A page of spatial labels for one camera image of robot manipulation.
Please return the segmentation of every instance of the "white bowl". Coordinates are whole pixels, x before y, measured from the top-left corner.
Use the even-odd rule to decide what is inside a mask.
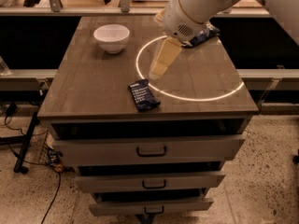
[[[129,41],[129,35],[129,29],[118,24],[101,26],[93,33],[98,45],[110,54],[121,52]]]

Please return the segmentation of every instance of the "blue package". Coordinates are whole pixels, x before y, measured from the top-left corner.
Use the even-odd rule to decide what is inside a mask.
[[[129,89],[139,111],[155,108],[161,103],[153,96],[149,88],[149,80],[146,78],[129,85]]]
[[[194,47],[204,43],[208,39],[210,39],[214,36],[220,35],[220,33],[221,33],[221,31],[217,27],[215,27],[211,24],[207,24],[206,28],[203,29],[196,37],[194,37],[189,42],[183,43],[183,47],[194,48]]]

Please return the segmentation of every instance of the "drawer handle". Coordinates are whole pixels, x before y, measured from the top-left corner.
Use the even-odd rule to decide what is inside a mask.
[[[160,187],[147,187],[146,182],[142,180],[142,187],[143,189],[164,189],[166,187],[166,180],[164,180],[164,184]]]
[[[137,147],[136,152],[137,152],[137,155],[139,157],[142,157],[142,158],[163,157],[163,156],[165,156],[167,154],[167,147],[164,146],[164,152],[163,153],[157,153],[157,154],[142,154],[140,152],[140,148],[139,147]]]
[[[144,208],[144,213],[147,214],[147,215],[150,215],[150,214],[162,214],[164,212],[164,206],[162,206],[162,210],[160,212],[153,212],[153,213],[150,213],[147,211],[147,207]]]

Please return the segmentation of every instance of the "speckled floor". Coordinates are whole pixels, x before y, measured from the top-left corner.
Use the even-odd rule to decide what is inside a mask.
[[[37,108],[18,108],[9,126],[26,131]],[[19,135],[3,126],[0,136]],[[35,134],[45,132],[38,125]],[[233,161],[223,167],[226,177],[207,197],[214,203],[208,211],[162,214],[154,224],[296,224],[299,223],[299,166],[292,157],[299,148],[299,116],[259,115],[246,129],[246,142]],[[31,140],[27,161],[39,162],[46,135]],[[21,145],[12,145],[19,150]],[[49,167],[25,163],[26,175],[14,173],[16,158],[7,146],[0,147],[0,223],[42,223],[55,194],[59,177]],[[61,186],[44,223],[134,224],[133,216],[93,217],[87,206],[89,194],[81,193],[74,173],[61,174]]]

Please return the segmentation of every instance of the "brown table surface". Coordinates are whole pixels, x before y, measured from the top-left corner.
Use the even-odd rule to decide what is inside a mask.
[[[127,47],[119,54],[106,53],[93,38],[93,31],[108,23],[123,24],[131,31]],[[138,112],[128,85],[148,77],[153,51],[162,39],[144,46],[161,35],[164,35],[162,27],[151,16],[82,18],[38,117],[43,120],[196,119],[252,115],[257,111],[223,45],[214,37],[194,49],[184,49],[161,79],[149,80],[150,85],[161,90],[150,88],[161,105]],[[136,57],[143,47],[136,66]]]

